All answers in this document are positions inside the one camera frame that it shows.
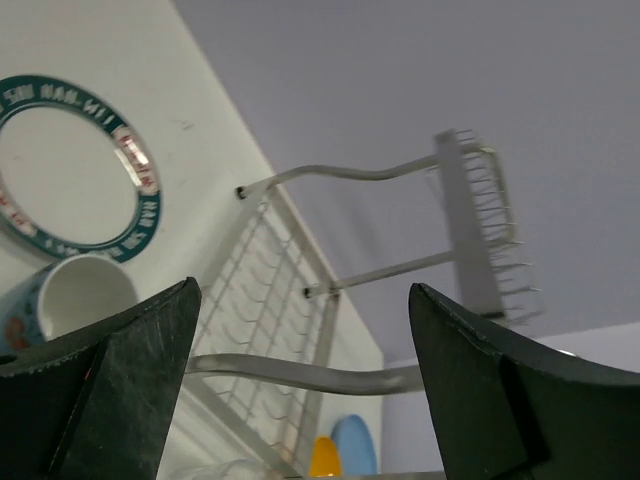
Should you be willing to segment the yellow ribbed bowl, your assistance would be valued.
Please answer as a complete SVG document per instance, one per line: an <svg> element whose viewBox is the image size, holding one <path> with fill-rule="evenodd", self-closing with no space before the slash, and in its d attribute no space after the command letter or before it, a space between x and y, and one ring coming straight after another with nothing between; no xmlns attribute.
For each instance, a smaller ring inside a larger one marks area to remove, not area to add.
<svg viewBox="0 0 640 480"><path fill-rule="evenodd" d="M311 477L339 477L343 474L340 454L335 442L327 436L316 438L312 451Z"/></svg>

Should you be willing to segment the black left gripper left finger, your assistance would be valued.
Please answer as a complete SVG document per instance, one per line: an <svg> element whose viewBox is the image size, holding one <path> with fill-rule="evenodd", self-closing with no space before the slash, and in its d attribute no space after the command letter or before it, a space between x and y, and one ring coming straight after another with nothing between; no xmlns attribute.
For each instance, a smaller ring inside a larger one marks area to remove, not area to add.
<svg viewBox="0 0 640 480"><path fill-rule="evenodd" d="M188 277L117 315L2 355L2 478L155 478L200 305Z"/></svg>

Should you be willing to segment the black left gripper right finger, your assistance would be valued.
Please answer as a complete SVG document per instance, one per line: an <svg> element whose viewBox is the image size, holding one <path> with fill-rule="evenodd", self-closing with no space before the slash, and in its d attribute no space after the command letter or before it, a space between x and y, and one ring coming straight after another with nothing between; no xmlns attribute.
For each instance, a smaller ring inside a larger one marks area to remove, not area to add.
<svg viewBox="0 0 640 480"><path fill-rule="evenodd" d="M409 319L450 479L635 479L639 376L545 346L424 284Z"/></svg>

